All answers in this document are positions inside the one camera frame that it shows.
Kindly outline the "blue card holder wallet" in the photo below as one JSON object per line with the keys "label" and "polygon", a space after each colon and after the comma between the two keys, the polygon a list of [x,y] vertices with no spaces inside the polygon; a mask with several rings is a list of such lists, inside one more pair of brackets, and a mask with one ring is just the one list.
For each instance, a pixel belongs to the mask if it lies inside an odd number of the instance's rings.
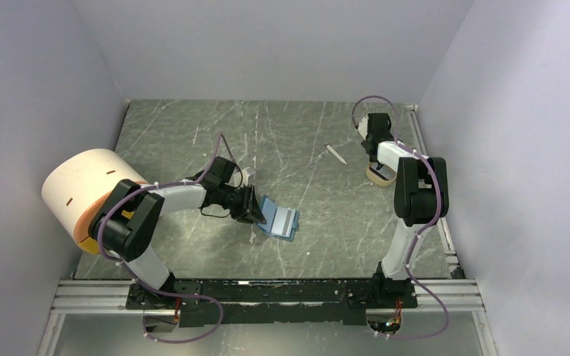
{"label": "blue card holder wallet", "polygon": [[266,236],[292,242],[299,227],[300,211],[279,206],[267,195],[261,197],[259,206],[265,222],[255,225]]}

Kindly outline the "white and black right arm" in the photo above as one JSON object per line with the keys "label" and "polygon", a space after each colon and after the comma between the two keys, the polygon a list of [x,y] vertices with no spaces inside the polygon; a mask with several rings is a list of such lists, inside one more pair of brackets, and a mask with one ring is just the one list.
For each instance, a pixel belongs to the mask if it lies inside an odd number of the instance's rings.
{"label": "white and black right arm", "polygon": [[387,113],[370,113],[357,127],[368,155],[367,177],[375,184],[394,187],[393,209],[397,226],[380,269],[388,279],[371,287],[377,306],[388,307],[399,297],[399,287],[392,280],[411,277],[410,261],[422,240],[449,209],[446,161],[407,147],[390,132]]}

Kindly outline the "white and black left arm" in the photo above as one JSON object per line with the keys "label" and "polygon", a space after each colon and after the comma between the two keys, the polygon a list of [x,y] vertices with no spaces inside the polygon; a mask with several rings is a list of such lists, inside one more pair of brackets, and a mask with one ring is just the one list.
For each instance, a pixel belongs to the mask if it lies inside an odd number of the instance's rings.
{"label": "white and black left arm", "polygon": [[193,177],[162,185],[120,180],[89,223],[99,250],[145,284],[146,299],[159,309],[176,297],[175,277],[156,255],[151,240],[160,216],[218,205],[240,223],[265,223],[255,188],[239,166],[216,156]]}

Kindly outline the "white pen with red cap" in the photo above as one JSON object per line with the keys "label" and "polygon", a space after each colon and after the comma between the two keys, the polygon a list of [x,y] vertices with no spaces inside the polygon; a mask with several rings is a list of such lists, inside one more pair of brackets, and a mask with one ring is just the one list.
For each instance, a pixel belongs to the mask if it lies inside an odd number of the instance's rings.
{"label": "white pen with red cap", "polygon": [[347,161],[341,156],[331,145],[326,145],[326,149],[342,164],[346,165]]}

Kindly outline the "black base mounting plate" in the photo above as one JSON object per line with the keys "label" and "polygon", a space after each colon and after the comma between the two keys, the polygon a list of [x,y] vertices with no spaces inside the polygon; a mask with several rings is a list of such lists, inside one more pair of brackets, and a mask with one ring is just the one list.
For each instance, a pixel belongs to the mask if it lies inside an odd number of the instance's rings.
{"label": "black base mounting plate", "polygon": [[410,280],[368,278],[177,280],[180,299],[130,285],[125,308],[150,315],[178,313],[180,328],[224,324],[323,323],[365,326],[371,309],[414,309]]}

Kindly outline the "white and orange cylinder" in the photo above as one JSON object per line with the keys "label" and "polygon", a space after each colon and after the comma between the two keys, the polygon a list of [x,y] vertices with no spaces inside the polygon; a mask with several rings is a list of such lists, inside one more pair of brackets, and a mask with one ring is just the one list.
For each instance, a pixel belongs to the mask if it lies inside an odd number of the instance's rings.
{"label": "white and orange cylinder", "polygon": [[66,160],[49,174],[42,186],[42,200],[80,249],[98,254],[97,242],[88,233],[88,227],[122,179],[146,183],[114,151],[90,149]]}

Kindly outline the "aluminium rail frame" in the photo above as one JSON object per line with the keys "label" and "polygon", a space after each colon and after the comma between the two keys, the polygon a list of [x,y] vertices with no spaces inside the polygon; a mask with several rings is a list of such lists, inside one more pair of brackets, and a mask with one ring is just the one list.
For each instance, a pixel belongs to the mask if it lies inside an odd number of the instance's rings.
{"label": "aluminium rail frame", "polygon": [[127,309],[129,280],[61,280],[50,307],[50,316],[38,355],[53,355],[69,314],[154,315],[172,317],[173,309]]}

